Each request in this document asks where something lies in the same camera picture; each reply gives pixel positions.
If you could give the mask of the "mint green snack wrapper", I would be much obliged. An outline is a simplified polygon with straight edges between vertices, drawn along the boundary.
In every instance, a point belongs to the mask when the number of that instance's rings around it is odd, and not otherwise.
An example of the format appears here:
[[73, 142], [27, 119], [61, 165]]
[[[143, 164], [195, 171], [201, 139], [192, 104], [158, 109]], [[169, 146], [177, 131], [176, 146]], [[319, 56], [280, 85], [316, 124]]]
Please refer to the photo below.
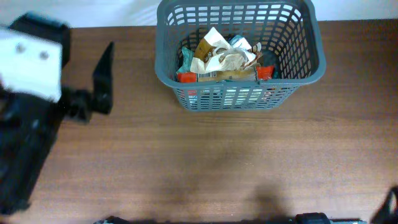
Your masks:
[[176, 71], [176, 73], [187, 73], [190, 72], [194, 52], [186, 47], [182, 47], [183, 63], [182, 66]]

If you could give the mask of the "blue rectangular carton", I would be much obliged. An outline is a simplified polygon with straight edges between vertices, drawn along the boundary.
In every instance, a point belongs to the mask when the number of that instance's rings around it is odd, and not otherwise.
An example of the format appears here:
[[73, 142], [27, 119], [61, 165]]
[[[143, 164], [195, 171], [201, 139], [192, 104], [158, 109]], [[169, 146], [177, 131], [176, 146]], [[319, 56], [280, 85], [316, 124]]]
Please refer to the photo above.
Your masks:
[[244, 50], [252, 49], [252, 46], [249, 44], [249, 42], [241, 35], [234, 36], [228, 42], [233, 48], [240, 48]]

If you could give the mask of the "beige Pantree snack bag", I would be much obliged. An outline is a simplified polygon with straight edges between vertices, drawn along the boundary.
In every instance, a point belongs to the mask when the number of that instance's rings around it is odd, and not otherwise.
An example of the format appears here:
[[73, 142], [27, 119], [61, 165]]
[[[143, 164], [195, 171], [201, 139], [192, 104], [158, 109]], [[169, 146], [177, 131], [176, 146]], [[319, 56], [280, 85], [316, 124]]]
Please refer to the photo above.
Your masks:
[[244, 66], [250, 67], [253, 64], [257, 63], [258, 59], [262, 57], [261, 50], [262, 50], [262, 45], [260, 42], [252, 46], [252, 48], [248, 50], [248, 52], [246, 53], [247, 60]]

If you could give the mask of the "orange biscuit packet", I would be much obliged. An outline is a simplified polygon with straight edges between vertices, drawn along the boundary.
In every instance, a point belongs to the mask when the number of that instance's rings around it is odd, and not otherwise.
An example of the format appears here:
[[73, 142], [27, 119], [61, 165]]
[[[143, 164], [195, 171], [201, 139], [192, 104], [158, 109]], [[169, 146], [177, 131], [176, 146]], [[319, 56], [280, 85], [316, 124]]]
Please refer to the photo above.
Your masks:
[[246, 70], [233, 70], [233, 71], [215, 71], [205, 74], [185, 72], [178, 73], [177, 80], [180, 83], [196, 83], [196, 82], [221, 82], [221, 81], [258, 81], [269, 80], [274, 74], [274, 66], [266, 67], [252, 67]]

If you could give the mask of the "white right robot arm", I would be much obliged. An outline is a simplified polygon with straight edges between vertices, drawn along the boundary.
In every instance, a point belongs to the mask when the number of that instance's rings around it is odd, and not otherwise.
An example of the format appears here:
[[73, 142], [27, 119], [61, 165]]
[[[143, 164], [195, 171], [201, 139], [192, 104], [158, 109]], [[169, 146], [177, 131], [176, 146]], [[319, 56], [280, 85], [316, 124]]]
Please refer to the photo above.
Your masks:
[[[303, 213], [295, 216], [296, 224], [367, 224], [363, 220], [333, 220], [324, 213]], [[374, 214], [370, 224], [397, 224], [397, 186], [392, 187], [379, 210]]]

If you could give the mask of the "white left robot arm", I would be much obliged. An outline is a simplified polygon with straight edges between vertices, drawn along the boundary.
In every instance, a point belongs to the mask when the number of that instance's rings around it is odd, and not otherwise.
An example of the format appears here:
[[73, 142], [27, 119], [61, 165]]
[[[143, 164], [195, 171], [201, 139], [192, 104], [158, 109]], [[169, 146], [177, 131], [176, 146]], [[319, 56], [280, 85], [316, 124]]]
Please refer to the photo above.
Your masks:
[[1, 214], [27, 210], [44, 162], [65, 118], [89, 123], [93, 113], [113, 107], [110, 42], [93, 72], [93, 91], [62, 87], [57, 103], [27, 93], [1, 90]]

